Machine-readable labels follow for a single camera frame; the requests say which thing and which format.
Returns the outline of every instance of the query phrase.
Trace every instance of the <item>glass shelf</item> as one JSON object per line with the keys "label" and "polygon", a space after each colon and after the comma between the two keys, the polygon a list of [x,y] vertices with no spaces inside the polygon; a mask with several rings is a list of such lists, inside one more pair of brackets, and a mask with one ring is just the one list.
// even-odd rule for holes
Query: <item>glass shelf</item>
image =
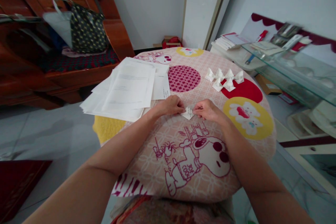
{"label": "glass shelf", "polygon": [[336,68],[333,66],[301,52],[284,51],[264,56],[249,44],[242,47],[266,63],[266,66],[256,69],[256,72],[302,104],[314,108],[321,100],[325,100],[336,106]]}

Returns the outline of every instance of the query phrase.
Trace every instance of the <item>forearm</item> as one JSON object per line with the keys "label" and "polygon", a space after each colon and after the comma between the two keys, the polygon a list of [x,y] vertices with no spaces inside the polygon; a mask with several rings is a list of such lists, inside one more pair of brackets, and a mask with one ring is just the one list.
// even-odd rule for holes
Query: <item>forearm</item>
{"label": "forearm", "polygon": [[230,161],[259,223],[314,223],[234,124],[229,121],[221,130]]}
{"label": "forearm", "polygon": [[107,171],[82,166],[24,224],[101,223],[116,179]]}
{"label": "forearm", "polygon": [[230,161],[246,192],[282,191],[286,188],[231,121],[221,125]]}
{"label": "forearm", "polygon": [[160,116],[158,111],[151,109],[110,139],[86,165],[107,170],[118,177],[134,158]]}

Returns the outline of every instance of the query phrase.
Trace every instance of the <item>round table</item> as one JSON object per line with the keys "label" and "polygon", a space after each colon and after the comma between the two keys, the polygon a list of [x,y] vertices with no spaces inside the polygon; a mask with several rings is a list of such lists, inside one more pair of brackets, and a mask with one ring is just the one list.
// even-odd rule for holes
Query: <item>round table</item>
{"label": "round table", "polygon": [[[194,108],[210,99],[233,121],[258,153],[269,160],[275,153],[276,132],[273,116],[254,80],[244,72],[244,82],[233,91],[217,92],[205,79],[208,68],[224,74],[241,69],[229,60],[201,49],[169,48],[143,52],[136,58],[169,64],[169,86],[185,106]],[[95,117],[94,130],[101,142],[130,125],[116,119]],[[187,120],[181,115],[163,116],[126,171],[120,175],[112,194],[128,197],[148,194],[178,200],[219,202],[241,187],[232,167],[225,139],[219,126],[197,116]]]}

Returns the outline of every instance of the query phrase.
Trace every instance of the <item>yellow circle pattern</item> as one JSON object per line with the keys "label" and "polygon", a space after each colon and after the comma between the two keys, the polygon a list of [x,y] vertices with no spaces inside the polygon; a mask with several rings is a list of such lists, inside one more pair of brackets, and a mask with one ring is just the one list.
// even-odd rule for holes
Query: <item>yellow circle pattern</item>
{"label": "yellow circle pattern", "polygon": [[247,139],[263,140],[273,132],[272,117],[260,104],[250,99],[233,97],[226,101],[223,112]]}
{"label": "yellow circle pattern", "polygon": [[176,52],[184,57],[198,57],[204,53],[202,49],[191,49],[191,54],[186,51],[184,47],[177,47]]}

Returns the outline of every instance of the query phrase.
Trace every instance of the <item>hand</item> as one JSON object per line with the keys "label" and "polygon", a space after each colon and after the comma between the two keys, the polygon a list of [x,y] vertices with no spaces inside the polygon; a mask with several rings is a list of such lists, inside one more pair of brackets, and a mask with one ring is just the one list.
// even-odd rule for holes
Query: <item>hand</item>
{"label": "hand", "polygon": [[180,114],[186,111],[184,109],[183,102],[177,95],[169,96],[166,100],[160,102],[153,109],[156,110],[160,116]]}
{"label": "hand", "polygon": [[193,113],[198,115],[198,118],[209,120],[218,124],[226,123],[229,118],[209,99],[198,102],[195,105]]}

